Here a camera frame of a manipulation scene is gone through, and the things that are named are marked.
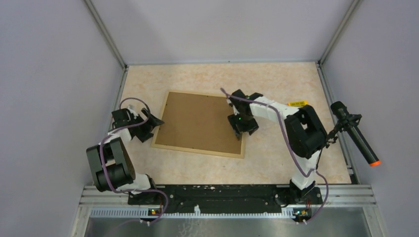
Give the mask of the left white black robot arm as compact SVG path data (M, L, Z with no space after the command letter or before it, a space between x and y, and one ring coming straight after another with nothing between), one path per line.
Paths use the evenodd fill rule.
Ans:
M94 186L100 192L138 195L146 204L158 199L158 190L147 174L135 171L126 146L134 138L144 143L153 137L154 128L165 122L141 109L142 118L132 108L112 112L112 130L99 144L87 148L86 155Z

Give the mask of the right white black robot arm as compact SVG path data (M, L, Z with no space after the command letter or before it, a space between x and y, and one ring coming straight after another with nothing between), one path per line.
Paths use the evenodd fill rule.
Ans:
M298 108L281 104L260 93L247 96L240 89L225 96L227 104L233 109L233 114L227 119L237 139L258 130L256 118L279 124L296 165L296 172L290 180L290 198L295 203L304 203L315 186L317 162L327 139L326 130L314 108L310 105Z

